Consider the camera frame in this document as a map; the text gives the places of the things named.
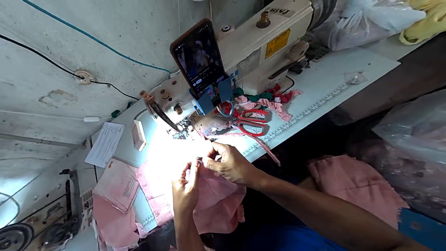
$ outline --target yellow warning sticker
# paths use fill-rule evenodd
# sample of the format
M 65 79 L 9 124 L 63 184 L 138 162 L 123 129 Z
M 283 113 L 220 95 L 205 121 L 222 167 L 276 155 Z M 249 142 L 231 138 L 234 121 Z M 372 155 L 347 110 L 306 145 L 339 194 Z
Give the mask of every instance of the yellow warning sticker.
M 269 58 L 275 52 L 286 46 L 288 43 L 289 33 L 291 29 L 286 30 L 284 33 L 278 35 L 275 39 L 268 43 L 266 46 L 265 59 Z

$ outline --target hand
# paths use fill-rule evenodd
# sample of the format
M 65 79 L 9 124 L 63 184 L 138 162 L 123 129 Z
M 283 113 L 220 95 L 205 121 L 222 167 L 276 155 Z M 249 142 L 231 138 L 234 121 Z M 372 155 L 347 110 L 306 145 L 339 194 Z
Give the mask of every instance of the hand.
M 173 212 L 177 217 L 191 217 L 198 202 L 198 161 L 189 162 L 172 180 Z
M 222 156 L 221 162 L 214 160 L 217 153 Z M 243 157 L 237 148 L 217 142 L 212 143 L 207 157 L 203 157 L 203 164 L 224 178 L 249 187 L 266 175 Z

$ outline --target yellow cloth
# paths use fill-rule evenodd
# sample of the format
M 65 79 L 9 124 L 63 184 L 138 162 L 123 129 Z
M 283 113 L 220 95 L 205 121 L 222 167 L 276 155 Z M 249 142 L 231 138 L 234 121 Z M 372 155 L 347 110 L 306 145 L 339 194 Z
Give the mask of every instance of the yellow cloth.
M 425 11 L 426 18 L 401 32 L 402 43 L 416 44 L 446 31 L 446 0 L 410 0 L 409 4 L 416 10 Z

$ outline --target blue cable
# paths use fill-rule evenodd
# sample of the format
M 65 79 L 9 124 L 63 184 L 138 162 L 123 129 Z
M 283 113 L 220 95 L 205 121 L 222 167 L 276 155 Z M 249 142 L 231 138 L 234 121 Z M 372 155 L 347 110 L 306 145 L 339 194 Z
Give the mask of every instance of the blue cable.
M 126 59 L 128 59 L 128 60 L 130 60 L 130 61 L 133 61 L 133 62 L 135 62 L 135 63 L 137 63 L 137 64 L 140 64 L 140 65 L 144 65 L 144 66 L 147 66 L 147 67 L 150 67 L 150 68 L 154 68 L 154 69 L 157 69 L 157 70 L 161 70 L 161 71 L 166 71 L 166 72 L 168 72 L 169 74 L 172 74 L 172 72 L 169 71 L 169 70 L 167 70 L 167 69 L 160 68 L 160 67 L 156 67 L 156 66 L 153 66 L 153 65 L 149 65 L 149 64 L 142 63 L 142 62 L 139 62 L 139 61 L 137 61 L 137 60 L 134 60 L 134 59 L 132 59 L 132 58 L 130 58 L 130 57 L 128 57 L 128 56 L 126 56 L 126 55 L 124 55 L 124 54 L 118 52 L 117 50 L 111 48 L 110 46 L 108 46 L 108 45 L 105 44 L 104 42 L 102 42 L 102 41 L 100 41 L 99 39 L 97 39 L 97 38 L 91 36 L 90 34 L 88 34 L 87 32 L 85 32 L 85 31 L 79 29 L 78 27 L 76 27 L 76 26 L 74 26 L 74 25 L 72 25 L 72 24 L 70 24 L 70 23 L 68 23 L 68 22 L 66 22 L 66 21 L 64 21 L 64 20 L 62 20 L 62 19 L 60 19 L 59 17 L 57 17 L 57 16 L 51 14 L 50 12 L 48 12 L 48 11 L 46 11 L 46 10 L 40 8 L 39 6 L 37 6 L 37 5 L 33 4 L 33 3 L 31 3 L 30 1 L 28 1 L 28 0 L 22 0 L 22 1 L 24 1 L 25 3 L 31 5 L 33 8 L 35 8 L 35 9 L 37 9 L 37 10 L 39 10 L 39 11 L 45 13 L 46 15 L 48 15 L 48 16 L 50 16 L 50 17 L 56 19 L 57 21 L 59 21 L 59 22 L 65 24 L 66 26 L 69 26 L 69 27 L 71 27 L 71 28 L 77 30 L 78 32 L 80 32 L 80 33 L 86 35 L 87 37 L 89 37 L 89 38 L 95 40 L 95 41 L 98 42 L 100 45 L 103 45 L 103 46 L 106 47 L 107 49 L 113 51 L 114 53 L 118 54 L 119 56 L 121 56 L 121 57 L 123 57 L 123 58 L 126 58 Z
M 232 115 L 234 115 L 234 103 L 230 99 L 228 99 L 226 101 L 228 101 L 231 104 L 231 111 L 229 112 L 229 115 L 225 114 L 221 110 L 219 110 L 219 112 L 220 112 L 221 115 L 223 115 L 225 117 L 232 117 Z

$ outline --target scissors handle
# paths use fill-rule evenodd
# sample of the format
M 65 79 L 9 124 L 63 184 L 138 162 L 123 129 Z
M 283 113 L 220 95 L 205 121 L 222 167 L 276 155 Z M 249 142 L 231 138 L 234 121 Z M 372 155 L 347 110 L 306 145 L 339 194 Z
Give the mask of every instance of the scissors handle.
M 257 118 L 257 117 L 245 117 L 245 115 L 247 113 L 260 113 L 262 115 L 265 116 L 265 118 Z M 253 110 L 248 110 L 248 111 L 244 111 L 242 112 L 242 114 L 240 114 L 239 119 L 241 120 L 245 120 L 245 121 L 252 121 L 252 122 L 260 122 L 260 123 L 266 123 L 266 115 L 268 113 L 264 110 L 258 110 L 258 109 L 253 109 Z
M 262 128 L 262 131 L 257 133 L 257 134 L 251 133 L 251 132 L 248 132 L 243 127 L 243 125 L 248 125 L 248 126 L 252 126 L 252 127 Z M 263 136 L 266 133 L 266 128 L 265 128 L 266 125 L 265 124 L 259 124 L 259 123 L 249 122 L 249 121 L 239 121 L 239 122 L 237 122 L 237 126 L 239 127 L 240 131 L 242 131 L 242 132 L 244 132 L 244 133 L 246 133 L 248 135 L 255 136 L 255 137 Z

